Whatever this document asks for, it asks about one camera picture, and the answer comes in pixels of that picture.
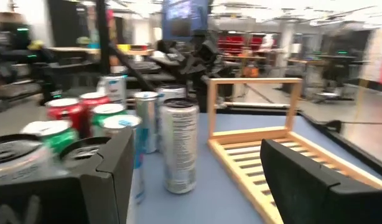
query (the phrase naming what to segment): green soda can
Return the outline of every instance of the green soda can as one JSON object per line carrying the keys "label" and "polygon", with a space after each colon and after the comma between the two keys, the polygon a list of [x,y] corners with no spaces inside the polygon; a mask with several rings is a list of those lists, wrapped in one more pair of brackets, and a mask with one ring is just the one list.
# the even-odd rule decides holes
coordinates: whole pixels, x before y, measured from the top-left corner
{"label": "green soda can", "polygon": [[36,121],[28,124],[21,133],[40,136],[53,153],[59,154],[78,140],[78,134],[71,126],[71,122],[65,120]]}
{"label": "green soda can", "polygon": [[91,130],[94,137],[104,136],[103,121],[115,115],[126,114],[124,106],[119,103],[107,103],[93,108],[93,118],[91,120]]}

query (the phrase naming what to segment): blue table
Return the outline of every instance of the blue table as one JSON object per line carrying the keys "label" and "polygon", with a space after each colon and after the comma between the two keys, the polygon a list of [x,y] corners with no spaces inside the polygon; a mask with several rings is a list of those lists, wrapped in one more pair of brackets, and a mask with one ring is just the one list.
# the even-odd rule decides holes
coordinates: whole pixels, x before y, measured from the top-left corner
{"label": "blue table", "polygon": [[[208,116],[201,113],[198,122],[197,188],[175,195],[163,186],[163,158],[155,153],[145,156],[146,198],[138,206],[138,224],[212,224],[264,223],[260,215],[238,190],[236,184],[215,159],[207,146]],[[285,116],[218,114],[215,131],[283,126]],[[326,150],[379,177],[347,151],[298,116],[294,131]]]}

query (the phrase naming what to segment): wooden rack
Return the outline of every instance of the wooden rack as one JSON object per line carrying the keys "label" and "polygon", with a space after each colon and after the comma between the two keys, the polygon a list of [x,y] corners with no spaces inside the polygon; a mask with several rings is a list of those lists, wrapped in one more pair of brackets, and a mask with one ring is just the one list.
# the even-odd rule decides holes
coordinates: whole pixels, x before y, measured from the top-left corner
{"label": "wooden rack", "polygon": [[[217,85],[247,83],[292,83],[294,85],[285,125],[272,128],[214,132]],[[283,222],[261,165],[260,145],[262,139],[273,139],[343,175],[377,189],[382,189],[382,180],[292,132],[301,86],[301,79],[299,78],[214,78],[210,80],[209,84],[208,145],[264,221],[270,224]]]}

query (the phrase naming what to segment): aluminum can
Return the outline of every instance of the aluminum can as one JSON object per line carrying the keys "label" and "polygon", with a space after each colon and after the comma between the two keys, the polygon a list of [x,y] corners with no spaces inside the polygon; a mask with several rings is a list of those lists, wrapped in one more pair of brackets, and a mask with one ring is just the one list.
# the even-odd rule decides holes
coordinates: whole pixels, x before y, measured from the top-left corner
{"label": "aluminum can", "polygon": [[0,184],[12,180],[50,177],[58,167],[51,150],[31,134],[0,136]]}
{"label": "aluminum can", "polygon": [[[158,88],[158,107],[163,105],[163,102],[172,98],[185,98],[186,87],[181,84],[163,84]],[[157,110],[157,147],[159,152],[162,153],[162,131],[161,131],[161,116]]]}
{"label": "aluminum can", "polygon": [[46,103],[47,116],[52,120],[68,120],[77,130],[79,138],[90,136],[88,112],[76,98],[62,98]]}
{"label": "aluminum can", "polygon": [[136,203],[141,203],[145,197],[144,193],[144,173],[143,173],[143,151],[142,151],[142,133],[141,118],[134,115],[117,115],[106,118],[103,121],[103,129],[107,137],[112,138],[125,127],[133,128],[134,138],[134,169],[131,191],[134,192]]}
{"label": "aluminum can", "polygon": [[142,119],[141,132],[145,141],[142,144],[145,153],[157,151],[157,99],[158,93],[142,91],[134,94],[136,114]]}
{"label": "aluminum can", "polygon": [[91,121],[91,130],[94,137],[104,136],[103,121],[115,115],[126,114],[124,106],[119,103],[107,103],[96,106],[93,109],[93,119]]}
{"label": "aluminum can", "polygon": [[199,107],[188,98],[165,100],[161,107],[165,188],[184,194],[195,188]]}
{"label": "aluminum can", "polygon": [[67,146],[78,140],[71,123],[65,120],[34,121],[21,130],[24,134],[35,134],[42,138],[54,154],[61,153]]}
{"label": "aluminum can", "polygon": [[111,103],[119,103],[126,109],[126,75],[110,75],[102,77],[99,82],[100,90],[108,96]]}
{"label": "aluminum can", "polygon": [[80,103],[89,112],[89,119],[91,119],[93,116],[92,111],[94,107],[110,103],[108,96],[101,92],[85,93],[83,95],[80,95],[79,98]]}
{"label": "aluminum can", "polygon": [[[105,145],[111,138],[97,137],[77,141],[59,155],[60,162],[68,171],[86,162],[91,156],[95,155],[101,146]],[[134,197],[129,198],[128,217],[126,223],[136,224],[136,203]]]}

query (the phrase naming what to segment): pole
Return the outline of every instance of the pole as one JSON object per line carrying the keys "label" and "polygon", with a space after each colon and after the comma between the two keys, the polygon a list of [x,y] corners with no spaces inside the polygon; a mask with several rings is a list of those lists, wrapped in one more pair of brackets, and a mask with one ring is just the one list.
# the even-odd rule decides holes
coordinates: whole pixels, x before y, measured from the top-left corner
{"label": "pole", "polygon": [[106,18],[105,0],[96,0],[97,26],[100,37],[100,71],[102,75],[109,75],[109,30]]}

